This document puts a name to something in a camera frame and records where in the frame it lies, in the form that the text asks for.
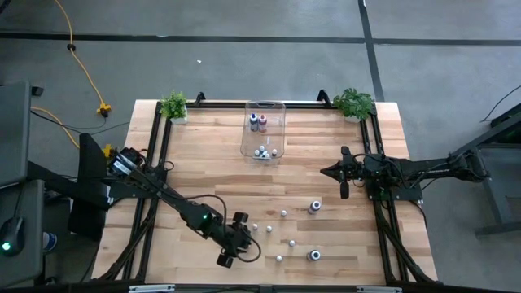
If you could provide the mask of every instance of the computer mouse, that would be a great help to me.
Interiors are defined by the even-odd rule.
[[[4,256],[16,256],[24,249],[24,218],[14,216],[0,228],[0,252]]]

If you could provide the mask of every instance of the yellow extension cord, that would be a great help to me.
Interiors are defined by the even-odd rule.
[[[74,40],[74,36],[72,34],[72,25],[71,25],[71,20],[68,18],[68,14],[67,12],[65,11],[65,9],[63,8],[63,6],[59,3],[58,0],[55,0],[56,4],[58,5],[59,9],[63,12],[63,16],[65,16],[65,19],[67,21],[67,25],[68,25],[68,32],[69,32],[69,36],[70,36],[70,44],[72,45],[72,42]],[[71,52],[72,54],[72,57],[74,57],[74,59],[78,62],[78,64],[80,65],[81,69],[83,69],[83,72],[85,73],[85,75],[87,76],[87,78],[89,79],[89,82],[90,82],[90,85],[92,85],[92,88],[96,91],[96,94],[98,95],[98,98],[99,98],[99,102],[100,102],[100,105],[99,105],[99,109],[98,109],[98,114],[101,114],[101,110],[104,110],[106,112],[109,112],[111,110],[111,106],[110,105],[107,105],[104,101],[103,101],[103,97],[101,96],[101,94],[99,93],[99,90],[98,88],[96,87],[96,85],[94,84],[94,82],[92,81],[92,78],[90,77],[90,74],[89,72],[87,71],[87,68],[85,68],[85,65],[80,61],[80,59],[76,56],[76,54],[74,53],[74,50],[73,48],[70,48],[69,51]],[[61,125],[63,124],[62,121],[56,116],[54,115],[53,113],[51,113],[50,111],[44,109],[44,108],[40,108],[40,107],[31,107],[31,110],[34,110],[34,111],[40,111],[40,112],[44,112],[46,113],[47,115],[49,115],[50,117],[52,117],[56,122],[60,123]],[[71,142],[74,144],[74,146],[76,146],[77,148],[80,148],[80,145],[77,143],[76,139],[74,139],[74,137],[71,135],[71,133],[68,131],[68,129],[66,129],[65,127],[62,126],[62,129],[63,131],[65,131],[65,133],[67,134],[67,136],[69,137],[69,139],[71,140]]]
[[[54,120],[56,120],[56,122],[60,123],[61,125],[63,125],[62,121],[59,120],[58,117],[56,117],[53,113],[47,111],[46,109],[44,108],[40,108],[40,107],[31,107],[31,110],[34,110],[34,111],[40,111],[40,112],[44,112],[46,113],[47,115],[51,116]],[[66,129],[65,127],[62,126],[62,129],[63,131],[65,131],[65,133],[68,135],[68,137],[71,139],[71,142],[74,143],[74,145],[77,147],[77,148],[80,148],[80,145],[76,142],[76,140],[72,137],[71,133],[68,131],[68,129]]]
[[[55,2],[56,2],[56,4],[58,4],[59,9],[63,12],[63,15],[65,16],[65,19],[66,19],[67,25],[68,25],[68,33],[69,33],[69,36],[70,36],[70,40],[69,40],[70,41],[70,45],[73,45],[74,37],[73,37],[73,34],[72,34],[71,20],[68,18],[67,12],[63,8],[63,6],[59,3],[59,1],[55,0]],[[98,95],[99,102],[100,102],[99,109],[98,109],[98,114],[102,114],[103,112],[106,112],[106,113],[109,112],[111,110],[111,105],[108,105],[108,104],[105,103],[105,101],[103,101],[103,98],[102,98],[101,94],[99,93],[98,88],[96,87],[96,85],[92,81],[92,78],[90,77],[90,74],[87,71],[87,68],[85,68],[85,65],[83,65],[83,63],[80,61],[80,59],[76,56],[76,54],[74,53],[74,49],[73,48],[69,48],[69,51],[71,52],[72,57],[74,57],[74,59],[78,62],[78,64],[80,65],[81,69],[83,69],[83,72],[85,73],[85,75],[89,79],[90,85],[92,85],[92,88],[96,91],[96,94]]]

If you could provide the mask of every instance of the desk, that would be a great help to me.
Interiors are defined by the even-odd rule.
[[[25,182],[19,215],[24,218],[25,246],[17,256],[0,255],[0,288],[36,278],[42,272],[43,181]],[[19,185],[0,190],[0,225],[11,218],[20,194]]]
[[[155,104],[136,101],[127,147],[147,148]],[[397,104],[376,105],[386,153],[408,157]],[[339,184],[319,173],[340,159],[342,145],[353,154],[364,151],[360,125],[345,122],[335,110],[287,110],[285,154],[279,165],[267,166],[249,164],[239,151],[243,113],[243,109],[189,109],[188,124],[174,125],[170,136],[167,160],[175,163],[175,169],[169,172],[168,184],[185,196],[220,195],[229,220],[234,212],[248,213],[248,224],[259,225],[252,236],[262,246],[262,257],[251,264],[236,260],[232,269],[219,267],[215,262],[220,248],[187,229],[177,212],[160,203],[146,281],[383,285],[374,209],[365,189],[351,185],[350,198],[340,199]],[[307,208],[314,200],[323,206],[309,215]],[[201,201],[222,210],[214,199]],[[105,273],[128,243],[135,204],[135,199],[124,199],[108,211],[93,278]],[[287,210],[286,217],[280,217],[282,209]],[[426,274],[436,278],[422,215],[408,202],[396,202],[396,210],[405,247]],[[267,225],[273,232],[265,232]],[[295,247],[288,246],[290,239],[296,241]],[[322,254],[317,262],[306,260],[312,249]],[[133,275],[140,251],[138,247]],[[252,246],[245,257],[255,254]],[[278,255],[284,257],[280,263],[275,260]],[[390,256],[398,275],[392,249]]]

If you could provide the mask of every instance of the green plant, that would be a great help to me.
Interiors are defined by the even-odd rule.
[[[344,93],[333,98],[333,104],[346,117],[354,116],[365,120],[373,108],[373,100],[370,94],[358,93],[357,90],[349,88]]]
[[[186,117],[185,105],[185,95],[182,92],[176,94],[175,90],[172,90],[169,97],[161,99],[160,113],[168,118],[184,118]]]

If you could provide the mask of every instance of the potted plant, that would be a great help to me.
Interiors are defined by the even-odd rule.
[[[160,113],[174,124],[186,124],[188,122],[188,112],[186,110],[185,95],[182,92],[176,94],[175,90],[172,90],[169,97],[161,99]]]
[[[373,108],[373,100],[370,94],[358,93],[349,88],[344,93],[333,98],[333,104],[344,114],[347,122],[360,122],[369,116]]]

